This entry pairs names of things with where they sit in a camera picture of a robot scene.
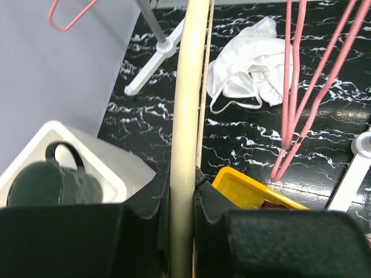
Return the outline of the cream plastic hanger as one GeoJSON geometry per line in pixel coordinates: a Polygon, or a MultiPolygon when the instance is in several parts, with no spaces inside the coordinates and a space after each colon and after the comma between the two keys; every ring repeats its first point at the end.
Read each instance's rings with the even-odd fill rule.
{"type": "Polygon", "coordinates": [[[192,277],[199,94],[210,1],[189,1],[174,94],[170,159],[170,276],[192,277]]]}

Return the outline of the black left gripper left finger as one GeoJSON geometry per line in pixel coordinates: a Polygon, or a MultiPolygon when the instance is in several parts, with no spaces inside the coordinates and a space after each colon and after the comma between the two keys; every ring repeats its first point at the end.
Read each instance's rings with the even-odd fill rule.
{"type": "Polygon", "coordinates": [[[122,203],[1,210],[2,277],[168,277],[168,166],[122,203]]]}

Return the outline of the white tank top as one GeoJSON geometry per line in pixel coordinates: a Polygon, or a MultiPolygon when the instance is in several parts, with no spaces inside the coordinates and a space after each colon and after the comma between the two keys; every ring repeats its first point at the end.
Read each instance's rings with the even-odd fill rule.
{"type": "Polygon", "coordinates": [[[207,93],[210,111],[219,96],[247,109],[283,102],[285,41],[277,38],[276,22],[264,17],[244,28],[208,66],[207,93]]]}

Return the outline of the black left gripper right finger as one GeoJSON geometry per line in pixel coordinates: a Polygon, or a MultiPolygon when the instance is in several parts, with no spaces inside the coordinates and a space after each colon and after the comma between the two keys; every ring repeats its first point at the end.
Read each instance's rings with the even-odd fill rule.
{"type": "Polygon", "coordinates": [[[196,171],[196,277],[369,277],[370,245],[337,211],[241,209],[196,171]]]}

